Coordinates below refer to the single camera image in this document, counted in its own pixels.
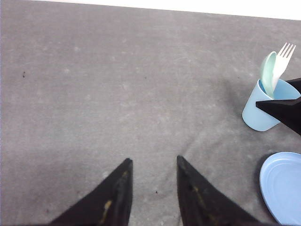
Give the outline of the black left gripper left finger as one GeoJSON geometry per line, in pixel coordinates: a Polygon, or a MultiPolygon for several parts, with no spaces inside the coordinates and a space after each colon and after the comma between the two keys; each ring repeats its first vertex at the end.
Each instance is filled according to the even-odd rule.
{"type": "Polygon", "coordinates": [[[133,161],[126,158],[93,191],[50,226],[127,226],[133,199],[133,161]]]}

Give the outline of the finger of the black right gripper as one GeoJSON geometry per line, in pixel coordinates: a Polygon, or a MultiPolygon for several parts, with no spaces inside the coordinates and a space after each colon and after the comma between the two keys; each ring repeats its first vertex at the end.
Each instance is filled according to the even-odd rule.
{"type": "Polygon", "coordinates": [[[257,101],[256,107],[301,135],[301,98],[257,101]]]}
{"type": "Polygon", "coordinates": [[[296,78],[292,80],[286,80],[287,88],[286,93],[287,94],[300,94],[301,93],[301,79],[296,78]]]}

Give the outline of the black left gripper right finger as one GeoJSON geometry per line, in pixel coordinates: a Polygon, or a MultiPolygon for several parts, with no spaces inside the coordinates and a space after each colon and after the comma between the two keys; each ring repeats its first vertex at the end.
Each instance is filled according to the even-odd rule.
{"type": "Polygon", "coordinates": [[[260,223],[216,189],[183,156],[177,156],[177,195],[184,226],[246,226],[260,223]]]}

